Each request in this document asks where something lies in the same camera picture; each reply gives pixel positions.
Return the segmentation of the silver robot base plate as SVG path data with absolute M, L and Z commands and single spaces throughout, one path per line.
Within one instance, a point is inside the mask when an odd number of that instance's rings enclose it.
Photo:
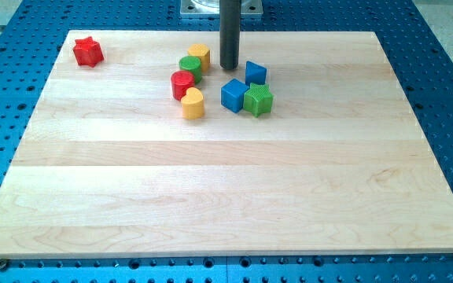
M 180 0 L 180 15 L 183 18 L 203 18 L 219 16 L 219 0 Z M 242 0 L 243 17 L 261 17 L 263 3 L 261 0 Z

